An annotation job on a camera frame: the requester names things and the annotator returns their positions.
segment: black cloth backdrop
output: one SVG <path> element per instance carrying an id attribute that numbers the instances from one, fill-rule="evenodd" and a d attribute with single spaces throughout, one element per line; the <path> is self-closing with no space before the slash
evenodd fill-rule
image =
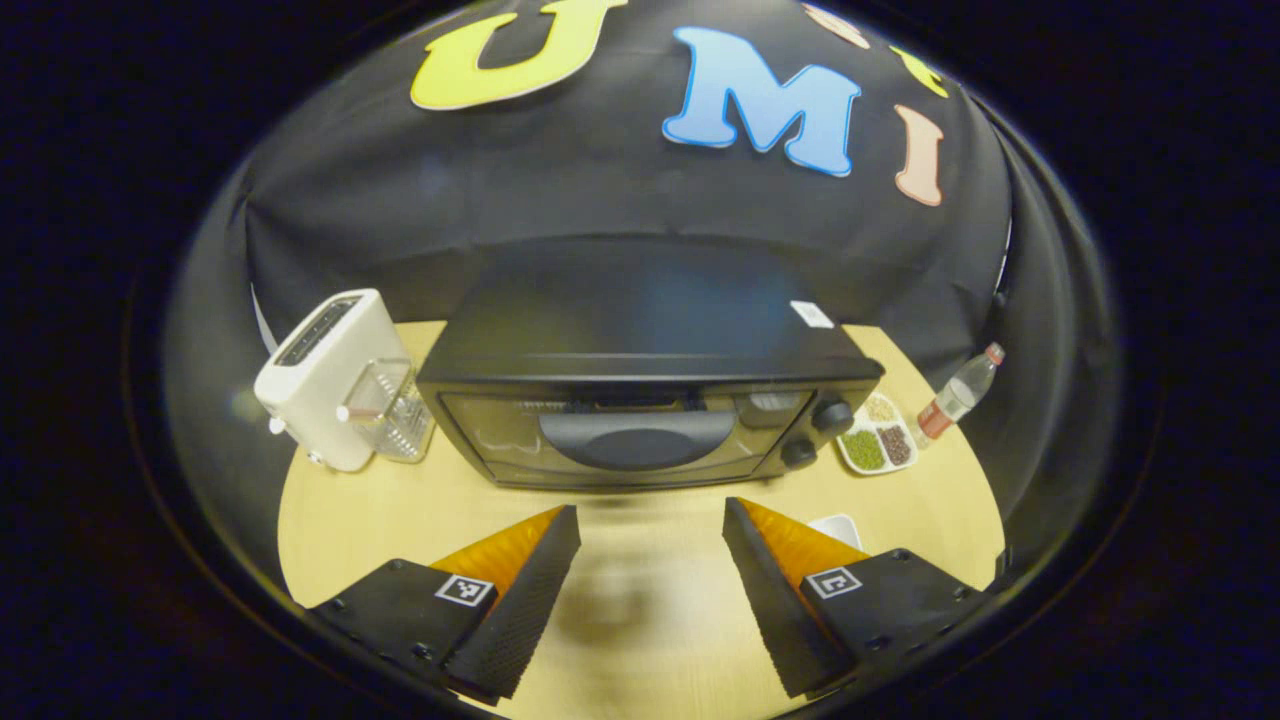
<path id="1" fill-rule="evenodd" d="M 891 40 L 860 27 L 864 50 L 792 0 L 721 5 L 631 3 L 608 10 L 577 73 L 522 97 L 422 110 L 410 85 L 424 47 L 504 12 L 480 67 L 536 54 L 552 15 L 540 1 L 488 3 L 374 53 L 316 92 L 252 152 L 224 242 L 244 246 L 262 314 L 283 338 L 317 302 L 376 287 L 397 322 L 448 318 L 503 243 L 662 237 L 765 243 L 812 272 L 823 309 L 882 325 L 934 384 L 975 352 L 1005 251 L 1010 190 L 996 135 L 954 81 L 943 99 L 916 81 Z M 852 173 L 831 177 L 756 152 L 662 136 L 680 113 L 701 26 L 749 40 L 780 82 L 805 65 L 861 87 L 851 110 Z M 893 110 L 932 119 L 943 201 L 901 193 L 906 132 Z M 730 122 L 742 128 L 736 106 Z"/>

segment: yellow letter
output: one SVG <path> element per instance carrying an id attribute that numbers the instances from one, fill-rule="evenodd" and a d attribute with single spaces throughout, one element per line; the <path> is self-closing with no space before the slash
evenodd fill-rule
<path id="1" fill-rule="evenodd" d="M 936 208 L 942 202 L 942 191 L 938 190 L 938 141 L 942 140 L 942 131 L 933 120 L 905 105 L 893 105 L 893 109 L 906 123 L 906 164 L 893 182 L 902 195 Z"/>
<path id="2" fill-rule="evenodd" d="M 435 38 L 410 88 L 410 97 L 428 110 L 457 110 L 527 95 L 577 72 L 595 53 L 609 8 L 627 0 L 561 0 L 543 5 L 552 13 L 552 29 L 538 55 L 506 68 L 481 70 L 480 53 L 493 31 L 516 19 L 503 13 Z"/>
<path id="3" fill-rule="evenodd" d="M 902 56 L 902 64 L 906 65 L 906 72 L 915 76 L 915 79 L 920 81 L 920 85 L 928 87 L 933 92 L 937 92 L 942 97 L 947 97 L 947 91 L 938 85 L 942 81 L 942 76 L 931 70 L 929 67 L 922 63 L 915 55 L 908 55 L 892 45 L 890 45 L 888 49 Z"/>

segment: bottle label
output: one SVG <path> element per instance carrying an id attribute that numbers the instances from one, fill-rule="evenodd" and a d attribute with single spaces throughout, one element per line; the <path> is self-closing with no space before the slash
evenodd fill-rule
<path id="1" fill-rule="evenodd" d="M 928 436 L 929 439 L 938 439 L 942 430 L 951 427 L 951 418 L 938 407 L 938 400 L 933 398 L 924 410 L 920 410 L 920 415 L 915 419 L 920 425 L 920 430 Z"/>

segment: toaster oven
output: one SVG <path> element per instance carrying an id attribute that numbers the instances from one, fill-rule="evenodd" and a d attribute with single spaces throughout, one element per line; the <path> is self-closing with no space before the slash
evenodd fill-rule
<path id="1" fill-rule="evenodd" d="M 493 482 L 623 489 L 803 468 L 883 373 L 768 252 L 602 240 L 497 259 L 417 384 Z"/>

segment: oven knob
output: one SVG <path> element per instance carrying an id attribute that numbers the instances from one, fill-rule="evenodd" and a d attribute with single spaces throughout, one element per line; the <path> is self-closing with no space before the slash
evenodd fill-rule
<path id="1" fill-rule="evenodd" d="M 847 402 L 832 402 L 813 414 L 813 429 L 822 437 L 838 436 L 854 427 L 854 410 Z"/>
<path id="2" fill-rule="evenodd" d="M 797 470 L 812 465 L 818 459 L 818 451 L 806 438 L 796 438 L 782 446 L 782 464 L 788 470 Z"/>

